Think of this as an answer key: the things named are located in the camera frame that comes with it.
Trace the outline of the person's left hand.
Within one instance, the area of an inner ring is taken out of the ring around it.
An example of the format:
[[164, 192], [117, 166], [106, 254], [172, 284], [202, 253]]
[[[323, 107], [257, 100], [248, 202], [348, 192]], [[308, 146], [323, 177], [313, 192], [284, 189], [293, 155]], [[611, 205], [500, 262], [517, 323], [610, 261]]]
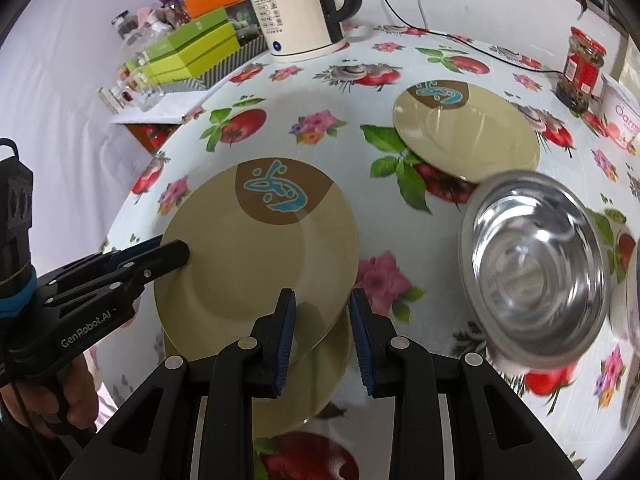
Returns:
[[[99, 414], [99, 399], [93, 377], [85, 357], [81, 354], [70, 363], [63, 380], [63, 392], [68, 403], [67, 420], [79, 429], [91, 428]], [[44, 418], [58, 414], [58, 400], [47, 388], [40, 385], [21, 384], [1, 388], [1, 399], [9, 414], [20, 425], [38, 434], [53, 438]]]

